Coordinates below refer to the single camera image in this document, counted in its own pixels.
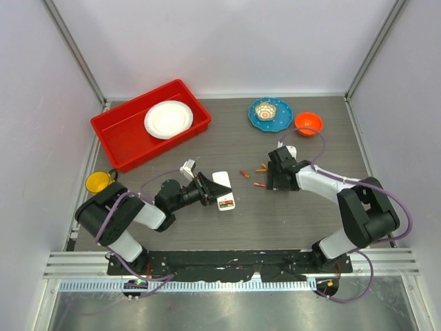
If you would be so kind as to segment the white remote control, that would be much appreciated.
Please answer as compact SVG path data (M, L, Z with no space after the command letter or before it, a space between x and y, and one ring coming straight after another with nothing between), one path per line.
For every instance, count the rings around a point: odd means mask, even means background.
M228 172L213 172L212 179L214 183L223 187L220 196L216 198L218 210L221 212L233 210L236 207L236 202Z

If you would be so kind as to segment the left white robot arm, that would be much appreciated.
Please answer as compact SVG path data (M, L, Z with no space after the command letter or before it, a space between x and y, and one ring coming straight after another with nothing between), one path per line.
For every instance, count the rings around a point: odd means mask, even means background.
M74 218L97 244L114 254L111 263L138 275L146 270L149 253L128 232L132 223L163 232L175 222L176 211L193 203L212 205L230 193L229 186L216 183L199 172L187 185L175 179L162 182L154 202L148 203L116 181L83 203Z

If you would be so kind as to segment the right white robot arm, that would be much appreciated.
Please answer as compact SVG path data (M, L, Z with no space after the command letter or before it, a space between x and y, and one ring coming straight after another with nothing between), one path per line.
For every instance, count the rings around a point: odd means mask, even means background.
M309 161L297 161L296 149L283 144L268 156L268 190L307 191L338 206L341 229L311 247L315 270L327 272L348 252L363 249L398 229L399 217L377 179L339 177Z

